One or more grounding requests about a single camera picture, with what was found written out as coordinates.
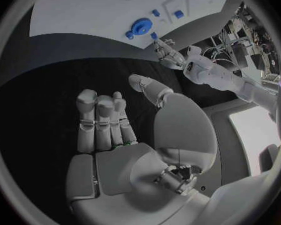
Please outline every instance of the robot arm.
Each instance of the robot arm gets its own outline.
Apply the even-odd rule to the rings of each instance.
[[[155,44],[162,46],[163,42],[159,39],[155,42]],[[177,53],[180,54],[178,51],[168,52],[168,54],[175,54],[176,57],[180,58]],[[232,91],[240,99],[247,102],[254,102],[255,104],[265,108],[269,111],[271,117],[274,120],[276,119],[276,95],[259,86],[256,86],[254,82],[250,80],[234,75],[226,68],[212,62],[209,58],[200,55],[200,53],[200,48],[190,46],[187,50],[187,58],[184,59],[179,66],[177,64],[181,59],[176,60],[176,63],[172,63],[171,66],[166,65],[166,67],[183,70],[183,74],[195,84],[208,84],[217,90]],[[164,61],[168,57],[168,55],[166,55],[163,58],[160,58],[162,54],[158,53],[158,51],[157,56],[159,59],[161,59],[161,61]]]

